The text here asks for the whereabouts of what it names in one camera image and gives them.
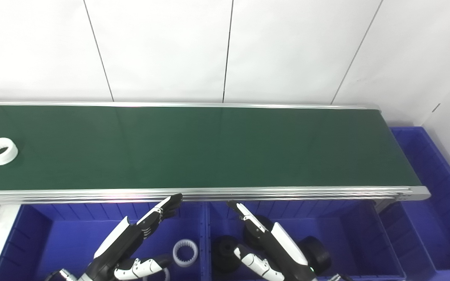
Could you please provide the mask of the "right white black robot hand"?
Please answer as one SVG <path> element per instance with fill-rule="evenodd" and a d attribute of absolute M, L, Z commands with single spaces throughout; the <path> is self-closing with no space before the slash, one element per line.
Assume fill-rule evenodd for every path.
<path fill-rule="evenodd" d="M 269 230 L 243 204 L 235 200 L 227 201 L 227 206 L 239 214 L 246 229 L 257 235 L 267 258 L 262 259 L 242 244 L 233 250 L 234 256 L 251 271 L 268 281 L 316 281 L 318 278 L 307 258 L 294 240 L 275 222 Z"/>

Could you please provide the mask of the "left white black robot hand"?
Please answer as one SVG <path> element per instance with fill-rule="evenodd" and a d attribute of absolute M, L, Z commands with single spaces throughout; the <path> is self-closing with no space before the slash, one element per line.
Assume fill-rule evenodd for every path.
<path fill-rule="evenodd" d="M 166 269 L 173 262 L 169 254 L 142 259 L 132 258 L 132 255 L 164 219 L 175 216 L 182 198 L 181 193 L 168 196 L 135 224 L 130 224 L 128 217 L 123 218 L 96 250 L 79 280 L 131 281 Z"/>

